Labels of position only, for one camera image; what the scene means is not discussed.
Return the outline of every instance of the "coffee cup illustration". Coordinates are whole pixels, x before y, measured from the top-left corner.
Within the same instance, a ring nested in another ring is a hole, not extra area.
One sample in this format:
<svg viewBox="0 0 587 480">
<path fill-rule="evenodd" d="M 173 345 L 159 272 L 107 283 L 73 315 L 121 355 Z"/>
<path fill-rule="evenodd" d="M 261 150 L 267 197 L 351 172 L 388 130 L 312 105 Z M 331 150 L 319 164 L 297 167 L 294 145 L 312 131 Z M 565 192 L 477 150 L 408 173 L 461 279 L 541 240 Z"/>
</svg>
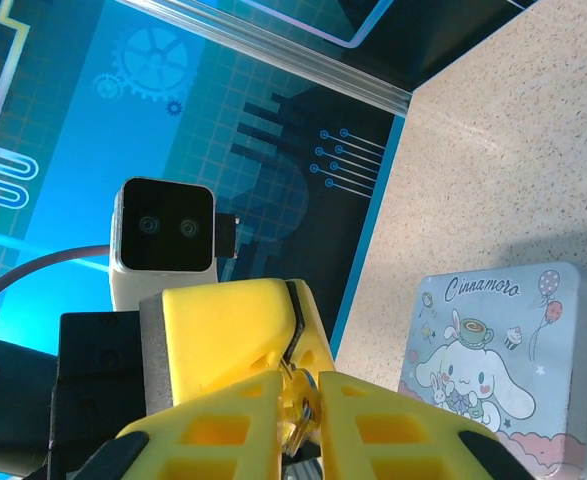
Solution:
<svg viewBox="0 0 587 480">
<path fill-rule="evenodd" d="M 493 330 L 476 318 L 465 318 L 460 325 L 460 340 L 468 345 L 483 347 L 493 340 Z"/>
</svg>

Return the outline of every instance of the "gear graphic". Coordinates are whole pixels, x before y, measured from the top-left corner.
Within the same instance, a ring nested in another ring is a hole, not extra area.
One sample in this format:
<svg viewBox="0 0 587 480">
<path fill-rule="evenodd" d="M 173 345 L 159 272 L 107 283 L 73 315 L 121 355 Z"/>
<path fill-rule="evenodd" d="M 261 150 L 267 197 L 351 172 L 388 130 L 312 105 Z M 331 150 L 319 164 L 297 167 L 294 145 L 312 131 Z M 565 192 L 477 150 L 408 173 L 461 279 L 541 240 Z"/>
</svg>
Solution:
<svg viewBox="0 0 587 480">
<path fill-rule="evenodd" d="M 180 113 L 182 113 L 182 109 L 182 104 L 177 100 L 171 100 L 166 104 L 166 112 L 172 117 L 177 117 Z"/>
<path fill-rule="evenodd" d="M 142 98 L 169 100 L 186 89 L 188 49 L 167 30 L 143 28 L 123 35 L 112 53 L 118 76 Z"/>
<path fill-rule="evenodd" d="M 117 100 L 124 93 L 122 80 L 110 73 L 102 73 L 93 79 L 93 87 L 97 94 L 105 100 Z"/>
</svg>

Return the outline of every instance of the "speckled countertop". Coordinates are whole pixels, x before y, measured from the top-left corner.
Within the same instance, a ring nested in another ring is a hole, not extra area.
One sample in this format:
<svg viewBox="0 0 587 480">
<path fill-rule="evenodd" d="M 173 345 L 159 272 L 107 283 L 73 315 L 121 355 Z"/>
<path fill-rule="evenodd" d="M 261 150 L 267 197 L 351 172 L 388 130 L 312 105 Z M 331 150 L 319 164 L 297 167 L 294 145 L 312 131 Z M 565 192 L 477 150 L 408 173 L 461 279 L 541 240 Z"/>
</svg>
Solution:
<svg viewBox="0 0 587 480">
<path fill-rule="evenodd" d="M 337 357 L 396 390 L 420 280 L 587 267 L 587 0 L 540 0 L 420 88 Z"/>
</svg>

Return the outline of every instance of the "camera lens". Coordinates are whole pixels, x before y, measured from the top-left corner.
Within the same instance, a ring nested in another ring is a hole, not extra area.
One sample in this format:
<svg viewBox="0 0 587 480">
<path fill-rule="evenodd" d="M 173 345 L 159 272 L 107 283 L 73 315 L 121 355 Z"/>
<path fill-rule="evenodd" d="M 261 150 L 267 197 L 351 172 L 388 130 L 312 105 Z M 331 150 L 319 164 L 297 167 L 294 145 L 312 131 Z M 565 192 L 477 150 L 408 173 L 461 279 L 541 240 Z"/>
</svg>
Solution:
<svg viewBox="0 0 587 480">
<path fill-rule="evenodd" d="M 200 226 L 198 225 L 197 221 L 193 220 L 192 218 L 186 218 L 182 220 L 180 224 L 180 232 L 186 238 L 193 238 L 195 237 L 200 231 Z"/>
<path fill-rule="evenodd" d="M 139 226 L 142 232 L 150 235 L 160 228 L 160 221 L 155 217 L 142 217 Z"/>
</svg>

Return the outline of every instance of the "white camera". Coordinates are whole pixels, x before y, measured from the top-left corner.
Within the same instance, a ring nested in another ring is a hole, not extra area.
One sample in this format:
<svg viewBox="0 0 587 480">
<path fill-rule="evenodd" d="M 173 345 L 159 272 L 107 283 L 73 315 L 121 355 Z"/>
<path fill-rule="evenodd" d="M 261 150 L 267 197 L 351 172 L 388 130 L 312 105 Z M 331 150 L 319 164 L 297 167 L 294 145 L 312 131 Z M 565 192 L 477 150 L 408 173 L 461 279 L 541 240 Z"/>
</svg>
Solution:
<svg viewBox="0 0 587 480">
<path fill-rule="evenodd" d="M 131 178 L 115 199 L 109 283 L 115 311 L 168 288 L 217 283 L 215 197 L 201 185 Z"/>
</svg>

